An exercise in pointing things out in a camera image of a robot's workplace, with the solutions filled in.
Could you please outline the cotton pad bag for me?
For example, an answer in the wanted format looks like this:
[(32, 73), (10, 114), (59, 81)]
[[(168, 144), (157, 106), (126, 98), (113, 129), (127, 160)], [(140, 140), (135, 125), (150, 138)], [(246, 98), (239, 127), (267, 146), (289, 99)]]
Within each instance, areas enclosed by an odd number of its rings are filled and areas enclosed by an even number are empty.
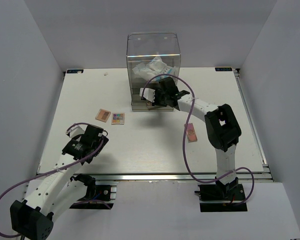
[(132, 68), (132, 72), (135, 76), (142, 78), (146, 81), (155, 77), (153, 71), (148, 67), (148, 64), (140, 63)]
[(162, 61), (162, 58), (160, 56), (154, 57), (147, 66), (152, 70), (153, 74), (155, 76), (160, 74), (170, 74), (170, 75), (176, 75), (177, 74), (177, 68), (167, 65)]

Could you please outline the pink blush palette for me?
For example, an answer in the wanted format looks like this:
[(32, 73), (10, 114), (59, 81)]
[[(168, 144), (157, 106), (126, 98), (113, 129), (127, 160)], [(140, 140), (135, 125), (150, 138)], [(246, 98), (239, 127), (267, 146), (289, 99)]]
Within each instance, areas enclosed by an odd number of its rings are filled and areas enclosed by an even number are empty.
[(186, 126), (186, 137), (189, 143), (197, 142), (198, 138), (193, 123), (188, 123)]

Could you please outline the brown eyeshadow palette long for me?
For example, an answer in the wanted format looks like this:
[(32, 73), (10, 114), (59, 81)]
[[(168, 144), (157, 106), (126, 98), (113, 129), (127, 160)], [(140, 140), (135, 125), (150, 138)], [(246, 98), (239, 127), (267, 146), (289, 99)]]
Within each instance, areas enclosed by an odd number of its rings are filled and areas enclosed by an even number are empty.
[(154, 102), (151, 102), (149, 100), (146, 101), (146, 109), (149, 110), (149, 111), (153, 111), (156, 109), (156, 105)]

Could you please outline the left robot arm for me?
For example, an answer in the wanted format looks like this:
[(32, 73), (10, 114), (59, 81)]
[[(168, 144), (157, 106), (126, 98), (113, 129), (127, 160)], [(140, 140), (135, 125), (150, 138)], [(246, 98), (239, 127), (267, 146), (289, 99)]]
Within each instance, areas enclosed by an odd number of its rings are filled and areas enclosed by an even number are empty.
[(96, 200), (96, 180), (75, 173), (88, 165), (108, 143), (108, 133), (101, 127), (87, 125), (85, 130), (68, 129), (70, 141), (61, 151), (53, 173), (44, 176), (39, 186), (23, 201), (10, 207), (12, 229), (29, 240), (45, 240), (56, 220), (75, 204)]

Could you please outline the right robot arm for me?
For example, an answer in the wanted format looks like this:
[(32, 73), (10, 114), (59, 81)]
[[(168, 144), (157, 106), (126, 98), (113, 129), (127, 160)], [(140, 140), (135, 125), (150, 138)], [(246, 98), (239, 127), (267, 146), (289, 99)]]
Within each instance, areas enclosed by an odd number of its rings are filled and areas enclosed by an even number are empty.
[[(196, 98), (188, 85), (188, 91), (180, 91), (175, 84), (173, 75), (163, 74), (154, 90), (154, 105), (170, 106), (178, 111), (188, 113), (183, 130), (182, 154), (185, 167), (190, 176), (201, 184), (215, 183), (216, 195), (226, 200), (233, 195), (239, 180), (235, 168), (235, 151), (242, 135), (242, 130), (235, 114), (228, 104), (215, 105)], [(216, 153), (217, 171), (214, 180), (199, 180), (192, 173), (186, 156), (187, 127), (191, 116), (205, 123), (207, 138)]]

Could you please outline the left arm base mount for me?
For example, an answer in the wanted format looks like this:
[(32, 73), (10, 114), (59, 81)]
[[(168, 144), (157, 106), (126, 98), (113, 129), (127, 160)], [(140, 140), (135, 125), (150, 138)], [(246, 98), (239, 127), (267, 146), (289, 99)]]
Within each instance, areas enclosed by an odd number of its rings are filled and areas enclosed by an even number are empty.
[(111, 210), (117, 194), (117, 183), (96, 181), (92, 189), (86, 188), (86, 194), (75, 201), (70, 209)]

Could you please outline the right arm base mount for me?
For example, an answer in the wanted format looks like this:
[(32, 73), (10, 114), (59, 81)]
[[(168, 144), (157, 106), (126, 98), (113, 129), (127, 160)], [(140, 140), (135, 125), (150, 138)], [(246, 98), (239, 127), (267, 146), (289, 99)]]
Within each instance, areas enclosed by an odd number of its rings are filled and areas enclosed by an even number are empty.
[(224, 191), (221, 183), (201, 184), (194, 192), (199, 198), (201, 213), (247, 212), (246, 195), (242, 184)]

